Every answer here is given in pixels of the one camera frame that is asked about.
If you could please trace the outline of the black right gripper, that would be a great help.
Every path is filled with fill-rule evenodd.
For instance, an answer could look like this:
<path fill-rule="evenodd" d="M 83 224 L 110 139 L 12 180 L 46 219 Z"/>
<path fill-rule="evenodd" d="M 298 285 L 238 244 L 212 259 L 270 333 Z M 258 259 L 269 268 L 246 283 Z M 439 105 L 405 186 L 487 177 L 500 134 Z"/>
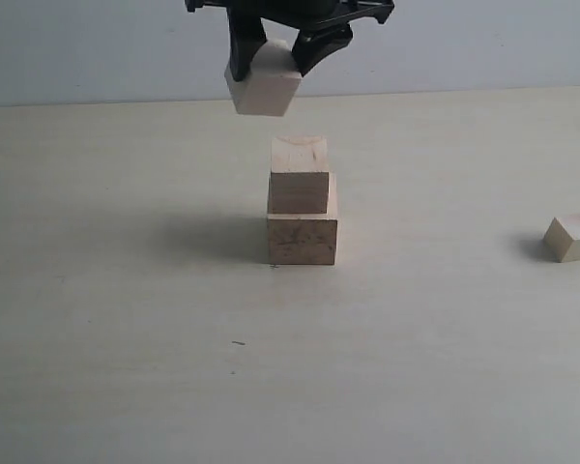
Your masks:
<path fill-rule="evenodd" d="M 394 10 L 390 0 L 188 0 L 185 5 L 190 13 L 205 7 L 227 11 L 234 81 L 247 78 L 255 54 L 267 41 L 261 19 L 298 30 L 291 55 L 305 77 L 322 60 L 349 45 L 351 21 L 371 17 L 384 24 Z"/>

